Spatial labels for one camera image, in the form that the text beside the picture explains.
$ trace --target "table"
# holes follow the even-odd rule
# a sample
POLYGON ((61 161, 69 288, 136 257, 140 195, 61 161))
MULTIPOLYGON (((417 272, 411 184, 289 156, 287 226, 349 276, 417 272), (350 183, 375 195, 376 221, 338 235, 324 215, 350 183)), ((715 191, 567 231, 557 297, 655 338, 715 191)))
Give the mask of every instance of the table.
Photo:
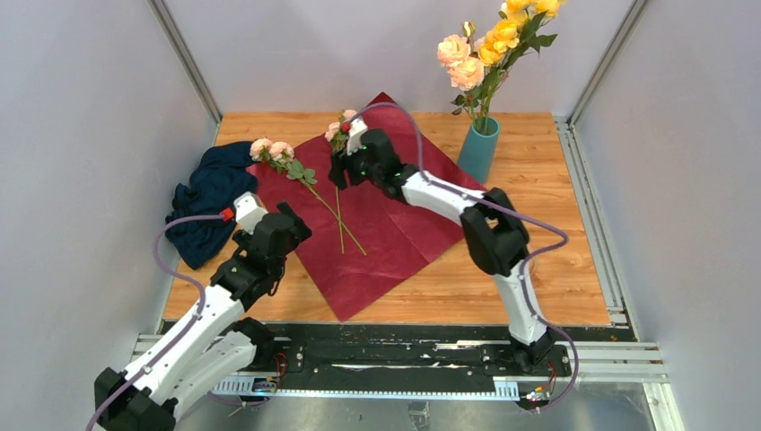
MULTIPOLYGON (((562 249, 540 256, 534 268, 532 278, 542 312, 561 325, 610 324, 552 116, 492 115, 502 132, 486 186, 504 189, 518 211, 558 226, 570 237, 562 249)), ((414 116, 423 133, 456 159, 468 131, 468 117, 444 113, 414 116)), ((324 133, 335 117, 335 112, 227 113, 216 145, 262 136, 296 145, 324 133)), ((552 233, 527 227, 532 250, 557 241, 552 233)), ((199 270, 180 262, 178 271, 208 283, 234 250, 230 240, 199 270)), ((178 319, 196 299, 197 290, 191 284, 175 279, 164 318, 178 319)), ((337 321, 293 254, 277 295, 263 296, 247 315, 260 321, 337 321)), ((350 322, 492 325, 508 323, 508 316, 494 283, 472 263, 463 240, 350 322)))

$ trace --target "wood grain surface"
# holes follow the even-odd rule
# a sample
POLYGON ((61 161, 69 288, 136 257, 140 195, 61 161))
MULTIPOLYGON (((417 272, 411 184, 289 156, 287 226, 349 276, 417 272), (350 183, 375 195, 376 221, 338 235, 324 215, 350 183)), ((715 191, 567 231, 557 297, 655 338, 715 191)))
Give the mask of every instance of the wood grain surface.
MULTIPOLYGON (((455 160, 468 131, 468 118, 414 115, 423 133, 455 160)), ((502 133, 486 186, 504 189, 520 212, 564 229, 571 239, 562 249, 537 260, 532 278, 542 312, 563 325, 609 324, 553 118, 549 114, 493 115, 502 133)), ((216 144, 268 136, 296 145, 323 133, 335 118, 333 112, 228 113, 216 144)), ((528 228, 532 250, 558 240, 533 225, 528 228)), ((205 284, 234 250, 235 243, 229 241, 201 269, 194 271, 180 262, 179 272, 205 284)), ((197 290, 176 279, 164 317, 178 319, 196 299, 197 290)), ((263 296, 247 315, 261 321, 337 321, 295 255, 288 259, 277 295, 263 296)), ((504 324, 508 316, 496 287, 472 263, 463 240, 350 321, 504 324)))

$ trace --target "gray floor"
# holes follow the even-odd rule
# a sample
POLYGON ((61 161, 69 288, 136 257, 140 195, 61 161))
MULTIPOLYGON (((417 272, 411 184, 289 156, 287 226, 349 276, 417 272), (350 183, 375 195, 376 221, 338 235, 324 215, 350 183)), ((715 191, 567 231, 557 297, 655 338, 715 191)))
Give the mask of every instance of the gray floor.
POLYGON ((228 417, 234 410, 204 399, 177 429, 654 431, 642 385, 634 383, 583 383, 561 404, 539 417, 519 413, 511 402, 494 401, 433 400, 426 406, 425 402, 410 400, 280 398, 228 417))

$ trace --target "red wrapping paper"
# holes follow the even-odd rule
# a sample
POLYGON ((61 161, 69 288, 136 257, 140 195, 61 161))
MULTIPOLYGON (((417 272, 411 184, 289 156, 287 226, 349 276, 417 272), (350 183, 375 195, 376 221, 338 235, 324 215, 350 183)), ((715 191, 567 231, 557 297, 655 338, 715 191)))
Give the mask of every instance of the red wrapping paper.
MULTIPOLYGON (((379 101, 393 100, 381 93, 370 104, 379 101)), ((404 113, 381 107, 368 110, 363 119, 369 128, 382 128, 389 135, 402 163, 417 164, 415 132, 404 113)), ((427 171, 462 187, 483 189, 431 141, 424 138, 423 147, 427 171)), ((317 172, 314 189, 335 209, 335 185, 328 180, 328 141, 323 135, 316 136, 298 145, 295 152, 305 167, 317 172)), ((258 195, 265 206, 274 208, 278 202, 288 202, 313 231, 296 254, 341 321, 347 321, 412 277, 463 237, 459 226, 449 220, 388 199, 372 184, 364 182, 341 191, 340 204, 344 223, 367 256, 362 255, 346 232, 346 253, 341 254, 336 218, 306 187, 265 164, 253 165, 249 171, 259 179, 258 195)))

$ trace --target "navy towel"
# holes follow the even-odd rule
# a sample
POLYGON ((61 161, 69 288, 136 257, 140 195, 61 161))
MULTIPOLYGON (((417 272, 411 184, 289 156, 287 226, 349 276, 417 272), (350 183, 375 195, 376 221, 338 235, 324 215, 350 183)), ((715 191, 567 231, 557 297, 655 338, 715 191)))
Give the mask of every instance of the navy towel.
MULTIPOLYGON (((232 207, 233 200, 243 193, 255 193, 257 178, 246 172, 254 163, 250 148, 251 141, 243 141, 206 150, 188 185, 177 185, 171 202, 174 211, 167 215, 166 222, 184 216, 219 214, 232 207)), ((234 229, 234 220, 187 222, 172 227, 166 237, 185 263, 198 269, 219 253, 234 229)))

